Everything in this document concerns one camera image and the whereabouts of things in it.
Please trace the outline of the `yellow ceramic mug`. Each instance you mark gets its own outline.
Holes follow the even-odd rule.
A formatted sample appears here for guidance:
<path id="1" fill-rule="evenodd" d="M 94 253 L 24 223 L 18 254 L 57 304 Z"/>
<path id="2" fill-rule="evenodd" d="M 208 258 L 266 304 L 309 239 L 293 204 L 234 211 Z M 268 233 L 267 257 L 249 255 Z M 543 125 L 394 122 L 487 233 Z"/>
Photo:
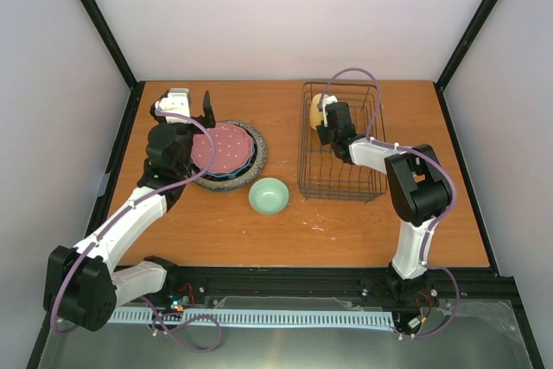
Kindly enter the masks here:
<path id="1" fill-rule="evenodd" d="M 316 94 L 310 103 L 309 107 L 309 125 L 312 130 L 316 130 L 317 127 L 321 124 L 323 124 L 323 112 L 319 108 L 319 104 L 321 102 L 321 93 Z"/>

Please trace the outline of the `mint green ceramic bowl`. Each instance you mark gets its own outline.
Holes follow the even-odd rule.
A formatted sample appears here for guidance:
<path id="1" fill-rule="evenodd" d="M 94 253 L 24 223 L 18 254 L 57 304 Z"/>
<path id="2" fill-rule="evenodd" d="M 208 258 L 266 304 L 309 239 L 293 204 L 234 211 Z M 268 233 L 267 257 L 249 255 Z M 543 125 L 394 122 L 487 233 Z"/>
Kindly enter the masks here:
<path id="1" fill-rule="evenodd" d="M 289 189 L 277 178 L 266 177 L 256 181 L 250 188 L 250 206 L 266 215 L 280 213 L 289 203 Z"/>

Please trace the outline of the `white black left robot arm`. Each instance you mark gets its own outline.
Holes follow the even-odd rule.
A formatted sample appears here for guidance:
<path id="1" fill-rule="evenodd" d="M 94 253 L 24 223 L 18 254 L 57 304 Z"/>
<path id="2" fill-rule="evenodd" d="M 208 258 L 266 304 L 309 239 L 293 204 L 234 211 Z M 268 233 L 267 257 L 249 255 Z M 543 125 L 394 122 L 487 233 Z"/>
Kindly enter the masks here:
<path id="1" fill-rule="evenodd" d="M 50 253 L 43 306 L 56 333 L 59 320 L 97 331 L 116 308 L 139 297 L 152 294 L 170 302 L 178 296 L 177 267 L 168 260 L 149 256 L 130 268 L 116 267 L 137 238 L 179 200 L 185 186 L 200 178 L 191 172 L 193 138 L 215 126 L 208 96 L 202 107 L 203 115 L 190 117 L 184 98 L 156 101 L 150 112 L 158 124 L 149 132 L 143 176 L 129 199 L 79 243 Z"/>

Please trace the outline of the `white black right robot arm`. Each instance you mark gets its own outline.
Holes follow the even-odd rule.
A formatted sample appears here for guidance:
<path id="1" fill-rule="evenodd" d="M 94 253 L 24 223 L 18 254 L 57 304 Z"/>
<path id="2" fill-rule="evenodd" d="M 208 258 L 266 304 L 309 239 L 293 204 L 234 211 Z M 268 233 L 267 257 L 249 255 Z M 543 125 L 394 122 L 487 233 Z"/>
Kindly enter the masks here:
<path id="1" fill-rule="evenodd" d="M 400 219 L 387 285 L 392 301 L 404 302 L 423 288 L 434 231 L 457 201 L 455 185 L 431 146 L 382 142 L 370 129 L 358 134 L 349 104 L 334 95 L 315 95 L 310 110 L 310 123 L 321 145 L 330 146 L 336 158 L 387 176 L 391 202 Z"/>

